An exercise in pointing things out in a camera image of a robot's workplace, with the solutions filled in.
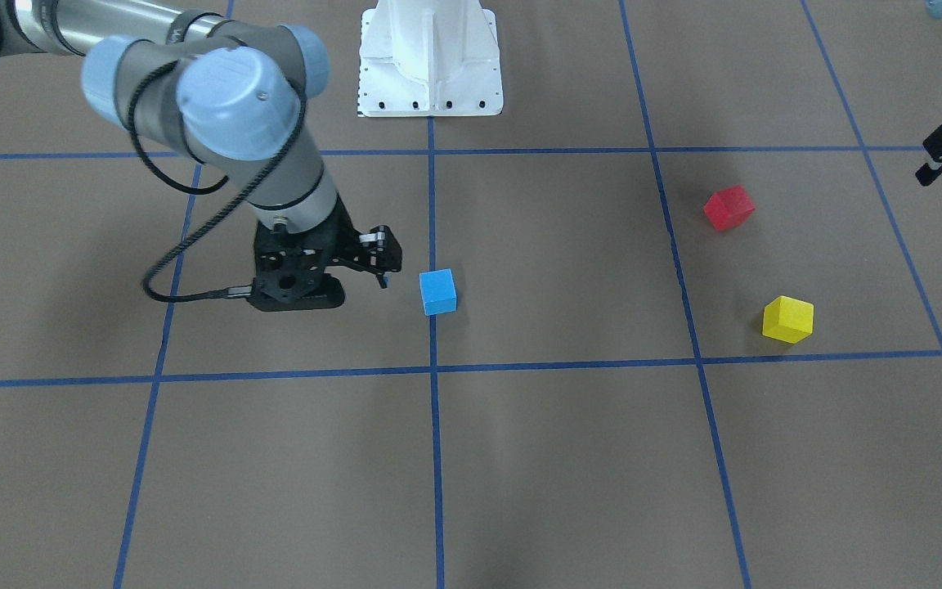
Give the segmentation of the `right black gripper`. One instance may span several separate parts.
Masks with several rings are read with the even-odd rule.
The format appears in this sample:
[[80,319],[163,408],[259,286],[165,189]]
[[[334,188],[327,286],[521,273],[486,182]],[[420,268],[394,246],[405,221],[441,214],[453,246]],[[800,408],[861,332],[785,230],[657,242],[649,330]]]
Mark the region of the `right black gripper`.
[[343,266],[356,272],[369,272],[380,287],[388,287],[389,276],[402,272],[403,249],[388,225],[378,225],[360,234],[337,196],[333,208],[320,223],[293,232],[295,221],[306,206],[285,211],[258,213],[254,235],[254,269],[258,275],[300,268],[303,271]]

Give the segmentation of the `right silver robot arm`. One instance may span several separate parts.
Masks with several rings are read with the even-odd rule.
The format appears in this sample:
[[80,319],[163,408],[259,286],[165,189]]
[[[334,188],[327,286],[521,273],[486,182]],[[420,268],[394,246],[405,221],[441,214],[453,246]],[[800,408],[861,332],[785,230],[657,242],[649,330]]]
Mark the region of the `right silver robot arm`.
[[0,57],[77,56],[81,87],[99,116],[127,132],[161,182],[190,195],[232,183],[238,194],[142,278],[154,279],[241,205],[257,215],[254,283],[190,299],[322,297],[330,266],[400,272],[385,225],[356,230],[307,130],[309,103],[328,85],[325,45],[306,27],[247,24],[161,1],[0,1]]

